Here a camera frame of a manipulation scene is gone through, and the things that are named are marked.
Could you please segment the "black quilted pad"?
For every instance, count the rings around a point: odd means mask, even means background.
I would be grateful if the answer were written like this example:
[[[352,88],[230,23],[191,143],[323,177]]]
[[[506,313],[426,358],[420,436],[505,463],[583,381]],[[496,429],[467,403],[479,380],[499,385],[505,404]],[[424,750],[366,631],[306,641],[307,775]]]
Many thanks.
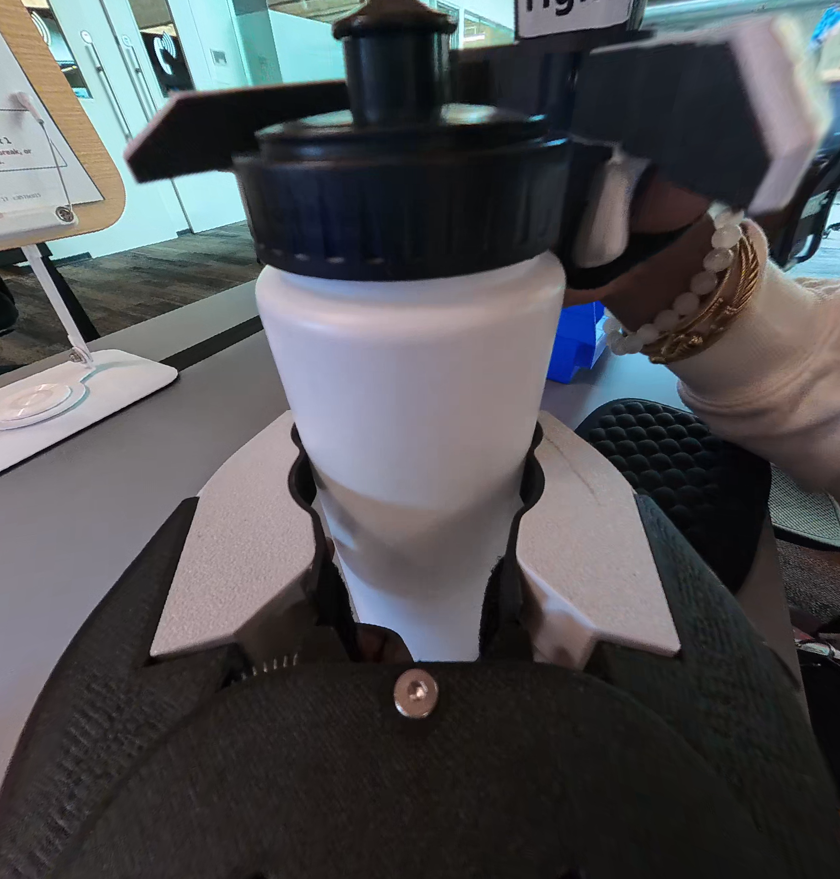
[[[636,398],[604,404],[575,430],[656,502],[725,588],[742,590],[769,517],[766,461],[689,412]]]

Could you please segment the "white board stand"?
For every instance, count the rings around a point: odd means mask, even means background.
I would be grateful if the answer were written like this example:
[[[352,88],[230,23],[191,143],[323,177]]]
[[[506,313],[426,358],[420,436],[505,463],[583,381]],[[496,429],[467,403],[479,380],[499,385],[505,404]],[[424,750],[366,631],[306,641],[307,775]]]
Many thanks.
[[[66,330],[68,359],[0,387],[0,474],[122,411],[177,378],[177,370],[117,349],[92,352],[35,244],[22,247]]]

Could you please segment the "person's right hand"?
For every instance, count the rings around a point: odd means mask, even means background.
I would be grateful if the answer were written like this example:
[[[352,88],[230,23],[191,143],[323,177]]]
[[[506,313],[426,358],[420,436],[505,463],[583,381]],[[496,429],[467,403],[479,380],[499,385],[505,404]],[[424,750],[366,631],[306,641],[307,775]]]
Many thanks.
[[[702,269],[713,232],[709,205],[705,197],[654,172],[642,192],[634,196],[631,230],[637,235],[674,231],[680,235],[601,287],[566,288],[563,307],[601,301],[630,331],[651,323],[678,296],[689,291],[689,281]]]

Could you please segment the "person's left hand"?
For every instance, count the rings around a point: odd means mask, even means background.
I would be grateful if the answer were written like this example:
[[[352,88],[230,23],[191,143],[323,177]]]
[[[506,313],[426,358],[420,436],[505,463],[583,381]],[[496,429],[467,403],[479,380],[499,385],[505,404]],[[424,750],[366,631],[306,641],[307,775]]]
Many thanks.
[[[362,622],[357,624],[356,632],[360,661],[383,665],[414,663],[408,647],[397,632]]]

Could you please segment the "white plastic bottle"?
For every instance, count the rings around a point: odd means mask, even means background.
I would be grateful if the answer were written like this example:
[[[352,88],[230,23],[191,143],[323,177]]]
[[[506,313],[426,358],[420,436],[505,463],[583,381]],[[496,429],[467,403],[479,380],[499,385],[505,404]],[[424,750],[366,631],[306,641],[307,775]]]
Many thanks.
[[[358,620],[479,655],[565,291],[547,252],[421,281],[264,268],[258,312]]]

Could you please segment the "grey mesh chair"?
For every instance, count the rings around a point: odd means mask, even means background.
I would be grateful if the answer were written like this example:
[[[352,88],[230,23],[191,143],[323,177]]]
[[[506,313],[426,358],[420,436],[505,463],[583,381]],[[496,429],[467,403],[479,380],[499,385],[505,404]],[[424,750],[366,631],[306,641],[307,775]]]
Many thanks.
[[[840,552],[840,505],[831,495],[804,490],[770,467],[769,511],[775,536],[802,548]]]

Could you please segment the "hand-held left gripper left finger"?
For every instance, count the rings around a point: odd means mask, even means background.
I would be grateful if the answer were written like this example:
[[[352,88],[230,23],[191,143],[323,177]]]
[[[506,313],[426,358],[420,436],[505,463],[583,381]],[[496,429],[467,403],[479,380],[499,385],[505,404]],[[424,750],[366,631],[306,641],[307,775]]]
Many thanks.
[[[253,673],[358,660],[357,624],[315,497],[293,413],[284,412],[197,495],[150,657],[230,645]]]

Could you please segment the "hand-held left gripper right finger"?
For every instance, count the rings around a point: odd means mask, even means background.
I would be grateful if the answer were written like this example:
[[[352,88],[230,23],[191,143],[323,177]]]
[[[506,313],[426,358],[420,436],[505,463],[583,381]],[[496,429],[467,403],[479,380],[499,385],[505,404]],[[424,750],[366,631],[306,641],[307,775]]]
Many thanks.
[[[521,506],[488,581],[481,658],[585,666],[602,643],[679,653],[638,500],[600,452],[539,413]]]

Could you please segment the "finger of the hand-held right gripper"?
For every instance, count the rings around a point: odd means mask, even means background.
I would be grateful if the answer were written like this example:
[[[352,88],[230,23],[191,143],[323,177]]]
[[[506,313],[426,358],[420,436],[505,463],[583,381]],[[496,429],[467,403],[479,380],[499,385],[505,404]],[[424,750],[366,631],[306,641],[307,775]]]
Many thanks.
[[[261,129],[347,108],[344,81],[178,92],[128,143],[125,161],[139,183],[230,170]]]

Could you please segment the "black logo sign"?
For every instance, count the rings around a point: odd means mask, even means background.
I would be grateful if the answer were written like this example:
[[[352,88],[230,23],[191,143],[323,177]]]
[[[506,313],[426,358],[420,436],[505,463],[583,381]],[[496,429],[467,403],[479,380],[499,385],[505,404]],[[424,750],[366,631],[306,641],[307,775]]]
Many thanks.
[[[195,88],[185,61],[184,50],[177,35],[156,33],[150,38],[152,67],[162,93],[190,92]]]

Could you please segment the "blue plastic bin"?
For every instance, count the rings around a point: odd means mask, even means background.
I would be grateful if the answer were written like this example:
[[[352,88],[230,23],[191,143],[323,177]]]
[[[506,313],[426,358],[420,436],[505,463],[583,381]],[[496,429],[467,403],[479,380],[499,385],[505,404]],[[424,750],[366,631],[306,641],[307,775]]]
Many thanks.
[[[580,369],[591,369],[605,350],[604,306],[588,302],[561,310],[547,380],[569,383]]]

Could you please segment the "person's right forearm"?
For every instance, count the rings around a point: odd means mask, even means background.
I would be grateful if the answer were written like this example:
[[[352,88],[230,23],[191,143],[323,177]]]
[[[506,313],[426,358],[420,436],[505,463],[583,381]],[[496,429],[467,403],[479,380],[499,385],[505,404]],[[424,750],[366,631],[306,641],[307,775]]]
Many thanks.
[[[748,223],[761,277],[723,335],[668,369],[724,440],[840,504],[840,280],[793,279]]]

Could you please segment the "black bottle lid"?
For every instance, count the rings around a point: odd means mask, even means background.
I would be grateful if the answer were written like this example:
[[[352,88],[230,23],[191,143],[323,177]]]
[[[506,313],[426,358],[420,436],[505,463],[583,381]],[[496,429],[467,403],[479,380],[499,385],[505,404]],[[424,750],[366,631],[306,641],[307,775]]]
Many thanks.
[[[336,22],[348,109],[264,127],[233,159],[265,266],[432,280],[555,245],[568,143],[540,116],[451,103],[453,29],[421,2],[367,2]]]

